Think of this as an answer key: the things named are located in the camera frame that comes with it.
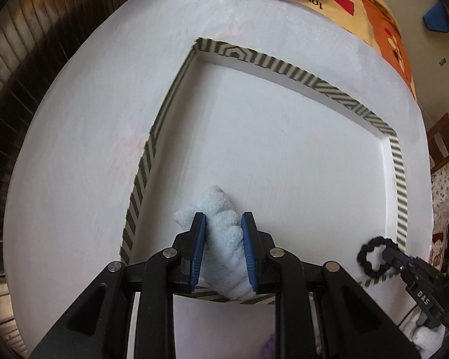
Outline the right white gloved hand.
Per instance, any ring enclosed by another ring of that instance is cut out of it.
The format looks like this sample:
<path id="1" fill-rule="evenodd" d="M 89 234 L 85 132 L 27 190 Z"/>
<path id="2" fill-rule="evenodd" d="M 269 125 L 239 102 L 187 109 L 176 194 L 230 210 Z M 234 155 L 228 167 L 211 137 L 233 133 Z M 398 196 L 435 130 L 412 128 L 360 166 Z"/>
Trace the right white gloved hand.
<path id="1" fill-rule="evenodd" d="M 420 314 L 413 314 L 400 326 L 403 334 L 413 343 L 422 359 L 428 359 L 442 346 L 445 338 L 445 326 L 430 329 L 417 325 Z"/>

